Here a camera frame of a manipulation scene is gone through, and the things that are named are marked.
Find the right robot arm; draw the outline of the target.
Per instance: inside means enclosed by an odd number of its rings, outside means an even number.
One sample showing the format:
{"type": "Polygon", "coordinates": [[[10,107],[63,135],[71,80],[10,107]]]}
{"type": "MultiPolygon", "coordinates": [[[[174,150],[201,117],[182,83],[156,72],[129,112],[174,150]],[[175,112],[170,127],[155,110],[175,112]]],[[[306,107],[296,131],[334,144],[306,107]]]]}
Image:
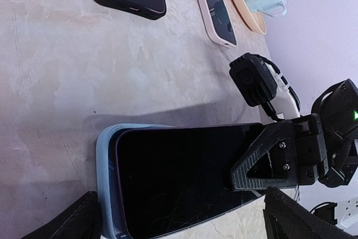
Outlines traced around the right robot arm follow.
{"type": "Polygon", "coordinates": [[[263,129],[232,167],[234,191],[328,188],[349,184],[357,170],[357,87],[339,82],[316,99],[311,113],[263,129]]]}

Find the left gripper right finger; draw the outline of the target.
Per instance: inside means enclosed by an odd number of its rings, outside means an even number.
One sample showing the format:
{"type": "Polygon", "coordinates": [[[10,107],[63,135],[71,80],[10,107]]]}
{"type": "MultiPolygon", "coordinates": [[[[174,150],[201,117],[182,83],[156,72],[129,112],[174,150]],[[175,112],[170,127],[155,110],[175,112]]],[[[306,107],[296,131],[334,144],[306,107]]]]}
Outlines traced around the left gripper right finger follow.
{"type": "Polygon", "coordinates": [[[268,239],[355,238],[309,213],[278,188],[266,190],[263,216],[268,239]]]}

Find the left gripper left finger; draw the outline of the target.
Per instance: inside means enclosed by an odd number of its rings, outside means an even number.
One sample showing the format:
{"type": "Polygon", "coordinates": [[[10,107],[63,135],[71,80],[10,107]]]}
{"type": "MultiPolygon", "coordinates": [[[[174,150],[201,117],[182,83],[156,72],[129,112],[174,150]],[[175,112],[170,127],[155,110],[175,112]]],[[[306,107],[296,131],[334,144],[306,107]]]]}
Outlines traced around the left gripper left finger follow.
{"type": "Polygon", "coordinates": [[[24,238],[100,238],[102,212],[98,194],[88,191],[47,224],[24,238]]]}

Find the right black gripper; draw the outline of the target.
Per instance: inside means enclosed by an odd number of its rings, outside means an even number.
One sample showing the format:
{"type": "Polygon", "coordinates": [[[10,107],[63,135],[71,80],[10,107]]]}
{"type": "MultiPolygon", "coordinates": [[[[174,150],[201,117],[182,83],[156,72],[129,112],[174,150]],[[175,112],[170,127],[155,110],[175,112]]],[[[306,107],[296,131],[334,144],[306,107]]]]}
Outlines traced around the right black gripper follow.
{"type": "Polygon", "coordinates": [[[287,189],[313,185],[328,169],[321,119],[310,114],[265,126],[231,168],[230,180],[234,191],[287,189]]]}

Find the light blue phone case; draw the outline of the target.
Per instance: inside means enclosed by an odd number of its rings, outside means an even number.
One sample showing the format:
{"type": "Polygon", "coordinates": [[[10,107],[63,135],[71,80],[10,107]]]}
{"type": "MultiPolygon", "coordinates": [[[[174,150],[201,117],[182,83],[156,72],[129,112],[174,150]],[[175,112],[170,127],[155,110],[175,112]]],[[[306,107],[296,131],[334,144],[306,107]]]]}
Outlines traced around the light blue phone case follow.
{"type": "Polygon", "coordinates": [[[129,129],[160,128],[155,124],[115,124],[105,128],[96,142],[96,176],[98,201],[102,210],[102,234],[106,238],[129,238],[120,209],[119,187],[114,153],[119,136],[129,129]]]}

